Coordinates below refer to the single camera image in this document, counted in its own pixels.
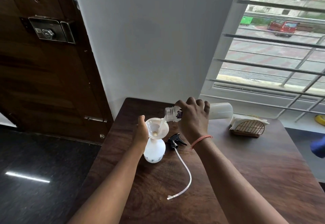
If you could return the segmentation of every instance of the dark wood table surface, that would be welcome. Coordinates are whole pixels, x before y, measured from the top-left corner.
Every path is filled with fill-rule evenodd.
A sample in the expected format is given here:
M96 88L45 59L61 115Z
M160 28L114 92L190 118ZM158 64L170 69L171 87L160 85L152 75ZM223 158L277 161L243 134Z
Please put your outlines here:
M68 217L86 201L128 149L138 115L164 116L172 104L127 98L86 177ZM258 138L230 135L229 119L210 120L209 134L243 176L289 223L325 223L325 194L280 121L268 119ZM169 123L168 136L178 132ZM192 174L192 184L182 195L189 175L166 144L163 159L150 164L143 157L120 223L227 223L195 150L180 145L179 154Z

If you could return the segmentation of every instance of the green dumpster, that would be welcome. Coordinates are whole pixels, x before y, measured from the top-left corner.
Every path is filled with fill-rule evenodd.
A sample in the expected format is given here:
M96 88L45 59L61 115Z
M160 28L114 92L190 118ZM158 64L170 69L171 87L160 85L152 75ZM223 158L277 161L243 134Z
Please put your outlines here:
M241 20L241 24L243 25L250 25L252 22L253 17L243 16Z

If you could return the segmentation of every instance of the metal window bars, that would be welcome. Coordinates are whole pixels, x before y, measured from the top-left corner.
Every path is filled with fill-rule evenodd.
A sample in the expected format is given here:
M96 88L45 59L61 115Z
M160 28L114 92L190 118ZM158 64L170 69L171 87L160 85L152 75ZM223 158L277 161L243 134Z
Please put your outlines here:
M267 3L267 2L260 2L260 1L249 1L249 0L235 0L235 2L239 3L239 4L251 4L251 5L267 6L267 7L274 7L274 8L294 9L294 10L300 10L300 11L306 11L306 12L325 13L324 9L319 9L319 8L306 8L306 7L300 7L300 6L292 6L292 5L285 5L285 4L275 4L275 3ZM256 13L256 12L248 12L248 11L246 11L244 13L244 15L245 16L251 16L251 17L260 17L260 18L269 18L269 19L282 19L282 20L290 20L290 21L296 21L296 22L304 22L304 23L313 23L313 24L325 25L324 20L308 19L308 18L301 18L301 17L291 17L291 16L284 16L284 15L274 15L274 14ZM255 28L245 28L245 27L239 27L239 29L252 30L252 31L261 31L261 32L270 32L268 30L255 29ZM288 34L288 33L285 33L285 32L277 32L277 33L279 33L279 34ZM322 37L318 37L318 36L312 36L312 35L295 34L295 36L298 36L298 37L319 38L319 40L315 44L293 42L293 41L285 41L285 40L278 40L278 39L269 39L269 38L263 38L263 37L245 36L245 35L230 34L230 33L223 33L223 36L230 37L230 38L232 38L233 40L236 40L236 41L244 41L244 42L257 43L257 44L268 44L268 45L275 45L275 46L282 46L282 47L291 47L291 48L304 49L304 50L309 50L309 51L305 55L304 58L300 59L300 58L294 58L294 57L285 57L285 56L264 54L264 53L251 52L251 51L229 50L229 51L249 53L249 54L255 54L255 55L265 55L265 56L271 56L271 57L279 57L279 58L299 60L300 62L298 63L298 65L295 68L278 67L278 66L267 65L267 64L252 63L252 62L242 62L242 61L229 60L229 59L216 59L216 58L213 58L214 61L227 62L227 63L233 63L233 64L239 64L239 65L254 66L254 67L261 67L261 68L268 68L268 69L274 69L274 70L290 71L290 74L288 76L281 76L281 75L254 72L254 73L257 73L257 74L265 74L265 75L273 75L273 76L285 77L286 79L281 83L280 87L283 87L288 82L288 80L290 78L301 79L301 78L294 78L293 77L294 73L313 74L313 75L315 75L315 78L313 80L302 79L302 80L310 81L310 83L302 91L290 91L290 90L271 88L271 87L266 87L266 86L255 86L255 85L249 85L249 84L238 83L238 82L223 81L223 80L219 80L219 79L208 79L208 78L205 79L206 81L224 83L224 84L228 84L228 85L238 85L238 86L245 86L245 87L249 87L249 88L258 88L258 89L264 89L264 90L269 90L269 91L277 91L277 92L286 92L286 93L296 94L296 97L286 107L271 105L271 104L265 104L265 103L250 102L250 101L239 100L239 99L217 97L217 96L211 96L211 95L205 95L205 94L201 94L202 96L206 96L206 97L210 97L210 98L223 99L223 100L233 100L233 101L239 101L239 102L244 102L244 103L252 103L252 104L258 104L258 105L261 105L261 106L267 106L267 107L282 109L280 111L280 113L277 115L276 118L279 118L286 110L302 112L295 119L295 122L297 122L299 119L301 119L306 113L325 115L325 113L322 113L322 112L312 111L312 109L314 107L316 107L318 104L320 104L321 102L323 102L325 100L325 95L318 95L318 94L312 94L312 93L307 92L316 82L321 82L321 81L319 81L319 79L322 76L325 76L325 68L321 72L300 69L300 67L302 66L302 64L304 62L325 63L325 62L322 62L322 61L316 61L316 60L308 59L314 51L325 52L325 46L321 45L321 43L325 40L325 35L322 36ZM233 70L243 71L243 72L251 72L251 71L238 70L238 69L233 69ZM315 103L313 103L306 110L292 108L291 106L297 100L299 100L302 95L318 97L320 99L318 101L316 101Z

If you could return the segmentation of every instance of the blue object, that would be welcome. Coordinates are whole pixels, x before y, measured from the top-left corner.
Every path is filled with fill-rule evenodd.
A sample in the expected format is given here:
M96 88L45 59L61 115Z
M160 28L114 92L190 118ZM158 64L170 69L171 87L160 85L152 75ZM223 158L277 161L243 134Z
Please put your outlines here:
M325 157L325 137L319 141L314 141L310 143L311 152L320 158Z

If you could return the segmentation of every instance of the street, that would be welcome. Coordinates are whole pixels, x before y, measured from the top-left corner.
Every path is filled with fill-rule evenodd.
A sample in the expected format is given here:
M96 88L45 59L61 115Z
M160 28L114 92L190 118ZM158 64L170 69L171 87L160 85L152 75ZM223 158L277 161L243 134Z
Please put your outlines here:
M241 27L266 30L267 26L241 25ZM271 39L280 39L280 40L287 40L287 41L312 43L312 44L315 44L318 41L318 38L301 37L301 36L296 36L296 35L293 35L292 37L287 38L287 37L275 36L272 32L259 32L259 31L245 30L245 29L238 29L237 34L247 35L247 36L255 36L255 37L265 37L265 38L271 38ZM304 32L304 31L296 31L295 34L312 35L312 36L318 36L318 37L323 36L323 34L321 34L321 33ZM291 47L266 45L266 44L251 43L251 42L242 42L242 41L236 41L236 39L233 40L233 42L230 46L230 50L242 50L242 51L257 52L257 53L263 53L263 54L295 57L295 58L300 58L300 59L303 59L309 51L309 49L295 49L295 48L291 48ZM256 54L251 54L251 53L242 53L242 52L234 52L234 51L228 51L226 59L238 60L238 61L244 61L244 62L262 63L262 64L283 66L283 67L290 67L290 68L295 68L298 65L298 63L300 62L300 60L295 60L295 59L256 55ZM325 68L325 50L315 51L308 59L320 61L320 62L305 62L300 67L300 69L320 72ZM220 74L237 76L237 77L248 78L248 79L271 81L271 82L277 82L277 83L282 83L285 80L285 76L288 76L290 74L290 72L288 72L288 71L273 70L273 69L251 67L251 66L243 66L243 65L232 64L232 63L223 63L222 67L228 68L228 69L221 69L219 72ZM235 69L245 70L245 71L249 71L249 72L237 71ZM280 75L280 76L284 76L284 77L257 74L257 73L252 73L252 72L275 74L275 75ZM287 83L291 84L291 85L306 86L310 82L310 80L313 80L315 77L316 77L316 75L312 75L312 74L295 73L293 75L293 78L291 78ZM313 85L313 87L325 89L325 77L324 76L321 77L320 80L316 84Z

